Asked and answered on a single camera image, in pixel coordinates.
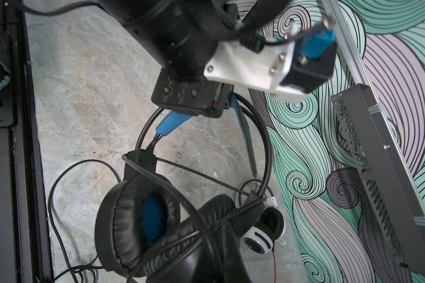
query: swirl pattern wall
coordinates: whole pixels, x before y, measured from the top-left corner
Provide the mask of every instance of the swirl pattern wall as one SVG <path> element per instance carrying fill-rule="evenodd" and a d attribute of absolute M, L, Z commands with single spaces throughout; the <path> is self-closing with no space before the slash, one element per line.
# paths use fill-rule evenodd
<path fill-rule="evenodd" d="M 243 17 L 255 1 L 233 2 Z M 425 0 L 339 4 L 425 207 Z M 320 1 L 293 0 L 260 33 L 281 39 L 294 24 L 308 29 L 324 15 Z M 301 103 L 249 90 L 271 137 L 307 276 L 321 283 L 425 283 L 393 263 L 342 138 L 330 97 L 353 84 L 339 49 L 332 78 Z"/>

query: headphone ear cushion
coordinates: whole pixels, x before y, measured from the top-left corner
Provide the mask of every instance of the headphone ear cushion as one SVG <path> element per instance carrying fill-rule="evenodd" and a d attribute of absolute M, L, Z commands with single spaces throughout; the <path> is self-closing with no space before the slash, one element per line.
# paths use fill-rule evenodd
<path fill-rule="evenodd" d="M 272 240 L 272 245 L 274 245 L 274 242 L 276 241 L 276 236 L 274 235 L 274 233 L 272 233 L 272 230 L 264 225 L 261 222 L 255 222 L 255 224 L 253 225 L 255 228 L 260 229 L 261 231 L 263 231 L 266 235 L 268 235 L 268 237 Z"/>
<path fill-rule="evenodd" d="M 272 231 L 276 237 L 274 241 L 282 235 L 284 226 L 283 215 L 276 208 L 266 208 L 263 213 L 261 213 L 260 222 L 266 225 Z"/>
<path fill-rule="evenodd" d="M 217 219 L 220 219 L 222 216 L 226 215 L 227 212 L 235 208 L 233 200 L 225 195 L 217 195 L 206 202 L 202 207 L 198 209 L 198 213 L 203 216 L 206 225 L 210 226 Z M 148 250 L 147 253 L 173 242 L 179 238 L 184 237 L 185 235 L 193 232 L 196 229 L 195 222 L 192 218 L 187 218 L 175 230 L 172 230 L 162 236 L 156 243 L 154 243 Z M 173 248 L 168 249 L 167 251 L 161 253 L 160 255 L 151 258 L 143 268 L 137 273 L 138 276 L 151 276 L 156 272 L 163 272 L 162 269 L 164 265 L 168 264 L 170 261 L 174 260 L 178 255 L 185 251 L 189 246 L 191 246 L 195 241 L 198 240 L 198 235 L 182 242 L 181 244 L 174 246 Z"/>
<path fill-rule="evenodd" d="M 96 251 L 107 271 L 127 277 L 148 249 L 143 215 L 144 202 L 150 195 L 161 202 L 166 215 L 162 233 L 179 224 L 179 203 L 143 175 L 116 185 L 102 201 L 95 226 Z"/>

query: black motor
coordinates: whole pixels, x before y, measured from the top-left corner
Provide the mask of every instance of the black motor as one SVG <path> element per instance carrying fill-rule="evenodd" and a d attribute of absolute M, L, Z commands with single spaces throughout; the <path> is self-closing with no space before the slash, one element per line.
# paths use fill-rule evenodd
<path fill-rule="evenodd" d="M 217 40 L 208 37 L 190 17 L 188 1 L 99 0 L 101 5 L 180 81 L 197 81 L 213 56 Z"/>

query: metal bolt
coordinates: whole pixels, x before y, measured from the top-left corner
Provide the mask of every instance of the metal bolt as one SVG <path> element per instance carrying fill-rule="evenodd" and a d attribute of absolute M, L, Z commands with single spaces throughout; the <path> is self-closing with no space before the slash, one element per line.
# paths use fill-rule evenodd
<path fill-rule="evenodd" d="M 277 74 L 277 68 L 276 68 L 276 67 L 274 67 L 274 66 L 272 66 L 272 67 L 269 69 L 269 75 L 270 75 L 270 76 L 274 76 L 275 74 Z"/>
<path fill-rule="evenodd" d="M 330 18 L 324 18 L 323 19 L 323 25 L 326 29 L 332 30 L 335 26 L 335 21 Z"/>
<path fill-rule="evenodd" d="M 280 53 L 279 54 L 279 62 L 283 63 L 283 62 L 285 62 L 285 59 L 286 59 L 286 53 L 285 52 Z"/>
<path fill-rule="evenodd" d="M 307 57 L 305 55 L 301 55 L 299 57 L 299 64 L 301 64 L 301 65 L 306 65 L 308 61 L 309 60 L 307 59 Z"/>

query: marble floor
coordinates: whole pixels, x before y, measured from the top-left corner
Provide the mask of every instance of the marble floor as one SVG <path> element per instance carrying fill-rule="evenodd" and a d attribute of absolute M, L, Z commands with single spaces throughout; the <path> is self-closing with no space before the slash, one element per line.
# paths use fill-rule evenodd
<path fill-rule="evenodd" d="M 67 3 L 25 1 L 39 10 Z M 96 7 L 50 18 L 27 15 L 27 26 L 46 195 L 56 178 L 80 160 L 101 159 L 122 176 L 124 163 L 120 156 L 133 150 L 140 130 L 157 108 L 150 97 L 159 65 L 113 18 Z M 250 98 L 245 89 L 237 88 L 236 92 Z M 154 133 L 152 128 L 144 146 Z M 263 145 L 253 125 L 251 133 L 262 173 Z M 216 120 L 194 117 L 163 138 L 155 154 L 235 186 L 251 177 L 233 110 L 226 110 Z M 197 208 L 217 194 L 232 196 L 232 191 L 171 165 L 158 164 L 157 171 Z M 96 163 L 75 168 L 59 183 L 54 194 L 56 224 L 72 265 L 94 258 L 96 212 L 114 183 L 113 174 Z M 270 185 L 280 195 L 273 176 Z M 284 208 L 282 212 L 288 219 Z M 182 212 L 182 216 L 186 218 L 187 213 Z M 66 266 L 60 245 L 51 235 L 57 275 Z M 285 239 L 286 246 L 276 246 L 277 281 L 307 282 L 291 227 Z M 274 281 L 272 254 L 259 255 L 245 245 L 241 253 L 253 282 Z M 72 282 L 72 278 L 65 275 L 57 282 Z M 101 270 L 98 282 L 125 279 Z"/>

